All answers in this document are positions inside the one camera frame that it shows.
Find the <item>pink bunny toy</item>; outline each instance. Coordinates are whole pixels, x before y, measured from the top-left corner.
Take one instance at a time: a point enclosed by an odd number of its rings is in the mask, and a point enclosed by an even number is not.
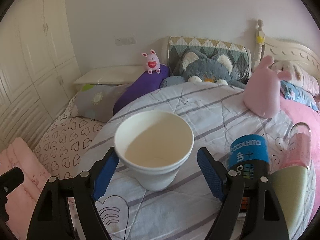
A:
[[[268,68],[274,61],[272,56],[260,61],[243,95],[246,107],[263,118],[273,118],[280,111],[280,81],[292,78],[289,71],[276,73]]]
[[[147,58],[147,62],[145,63],[144,67],[149,74],[152,74],[152,71],[156,71],[159,74],[160,73],[159,58],[157,57],[157,54],[153,49],[151,49],[150,52],[151,54],[149,55],[144,52],[141,53],[142,56],[145,56]]]

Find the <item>blue gripper pad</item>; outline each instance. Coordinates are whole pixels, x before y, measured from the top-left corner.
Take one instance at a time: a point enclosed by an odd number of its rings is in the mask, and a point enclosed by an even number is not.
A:
[[[118,166],[118,163],[119,163],[119,158],[116,155],[116,152],[113,150],[111,155],[107,159],[106,164],[102,167],[101,172],[99,173],[99,175],[97,176],[94,182],[94,190],[92,193],[92,198],[95,202],[98,200],[98,198],[104,196],[107,190],[107,187],[111,181],[111,178]]]
[[[198,150],[197,154],[198,165],[203,173],[203,176],[212,192],[212,195],[218,198],[220,201],[225,199],[225,194],[223,193],[223,180],[219,177],[214,167],[212,167],[210,161],[208,160],[206,154],[204,153],[203,148]]]

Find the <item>patterned headboard cover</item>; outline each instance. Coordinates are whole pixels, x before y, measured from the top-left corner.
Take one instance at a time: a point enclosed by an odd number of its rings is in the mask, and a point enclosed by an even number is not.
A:
[[[172,71],[190,49],[197,49],[207,57],[212,57],[218,53],[228,55],[233,66],[240,73],[240,79],[238,80],[240,82],[243,82],[251,74],[249,70],[251,57],[244,46],[225,41],[189,37],[170,37],[168,64]]]

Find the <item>striped comforter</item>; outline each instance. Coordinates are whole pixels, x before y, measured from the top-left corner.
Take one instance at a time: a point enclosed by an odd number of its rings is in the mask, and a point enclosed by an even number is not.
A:
[[[200,147],[207,147],[224,165],[231,143],[246,134],[259,134],[268,141],[270,171],[279,169],[282,145],[287,143],[291,119],[281,111],[273,119],[263,119],[249,111],[242,101],[243,90],[213,83],[185,83],[156,90],[123,108],[99,132],[79,164],[78,172],[89,170],[113,146],[113,136],[124,119],[141,111],[158,109],[181,116],[195,135],[192,153],[172,184],[164,191],[146,191],[119,163],[105,195],[96,202],[99,215],[112,239],[203,240],[220,208],[196,161]],[[309,189],[315,188],[311,167]],[[300,215],[297,239],[311,215],[314,190],[309,190]],[[241,233],[241,221],[232,239]]]

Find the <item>purple cushion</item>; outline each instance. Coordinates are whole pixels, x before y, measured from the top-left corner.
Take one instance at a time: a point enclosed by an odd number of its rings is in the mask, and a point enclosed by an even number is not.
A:
[[[126,92],[116,101],[113,107],[113,115],[118,113],[123,107],[143,95],[155,91],[160,88],[161,82],[170,76],[170,70],[166,65],[160,64],[160,73],[153,72],[148,74],[147,71],[143,73]]]

